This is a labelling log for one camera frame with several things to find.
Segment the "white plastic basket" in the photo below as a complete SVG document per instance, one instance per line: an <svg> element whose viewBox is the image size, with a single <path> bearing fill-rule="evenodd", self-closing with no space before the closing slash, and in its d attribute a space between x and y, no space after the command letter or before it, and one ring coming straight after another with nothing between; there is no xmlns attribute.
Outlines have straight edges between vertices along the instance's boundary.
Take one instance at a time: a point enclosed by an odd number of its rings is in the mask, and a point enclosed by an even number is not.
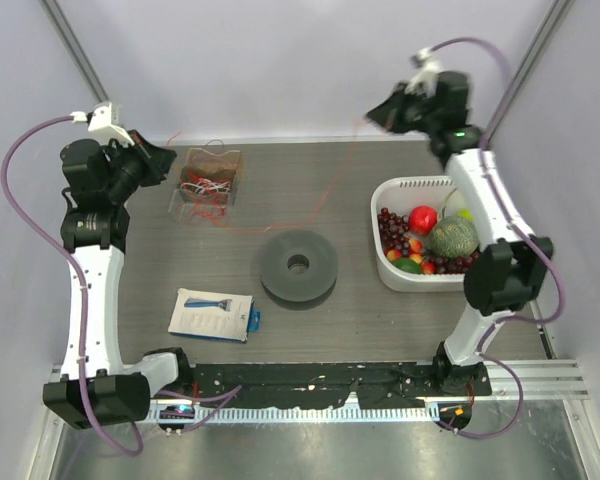
<svg viewBox="0 0 600 480"><path fill-rule="evenodd" d="M469 216L462 195L446 176L401 177L380 184L370 204L379 277L401 293L459 292L469 262L433 253L430 233L410 219L419 207L438 220Z"/></svg>

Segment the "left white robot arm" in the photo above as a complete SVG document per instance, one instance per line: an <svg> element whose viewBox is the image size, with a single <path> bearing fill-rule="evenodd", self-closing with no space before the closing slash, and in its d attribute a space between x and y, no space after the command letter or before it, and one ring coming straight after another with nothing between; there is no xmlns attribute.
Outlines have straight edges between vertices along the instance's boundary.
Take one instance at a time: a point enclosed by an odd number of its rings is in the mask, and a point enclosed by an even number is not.
<svg viewBox="0 0 600 480"><path fill-rule="evenodd" d="M129 198L160 184L176 158L136 130L131 145L80 139L61 153L68 185L61 224L62 252L70 257L69 338L59 380L43 388L43 402L69 426L88 429L91 409L103 425L144 419L160 390L173 399L193 385L188 358L179 347L145 353L123 363L118 341L119 282L126 253Z"/></svg>

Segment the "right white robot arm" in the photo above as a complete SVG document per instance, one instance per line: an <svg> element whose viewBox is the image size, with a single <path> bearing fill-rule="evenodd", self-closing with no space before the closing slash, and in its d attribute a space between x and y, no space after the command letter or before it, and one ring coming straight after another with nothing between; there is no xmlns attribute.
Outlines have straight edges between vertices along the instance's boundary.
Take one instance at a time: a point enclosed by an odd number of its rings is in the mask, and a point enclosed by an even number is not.
<svg viewBox="0 0 600 480"><path fill-rule="evenodd" d="M472 214L480 256L464 275L466 308L433 358L431 380L445 395L465 393L480 379L483 353L501 326L520 320L544 282L553 243L521 219L500 180L483 131L469 123L466 74L419 74L397 83L367 112L371 123L391 134L427 136L429 148L459 189Z"/></svg>

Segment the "grey cable spool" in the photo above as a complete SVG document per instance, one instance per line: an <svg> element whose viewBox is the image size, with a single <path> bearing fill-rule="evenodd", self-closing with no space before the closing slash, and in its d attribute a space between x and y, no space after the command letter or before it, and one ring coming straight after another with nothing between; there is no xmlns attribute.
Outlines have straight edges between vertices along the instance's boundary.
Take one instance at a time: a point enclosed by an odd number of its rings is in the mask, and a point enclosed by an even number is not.
<svg viewBox="0 0 600 480"><path fill-rule="evenodd" d="M310 230L287 230L261 251L259 274L267 296L287 310L322 304L335 289L338 254L333 244Z"/></svg>

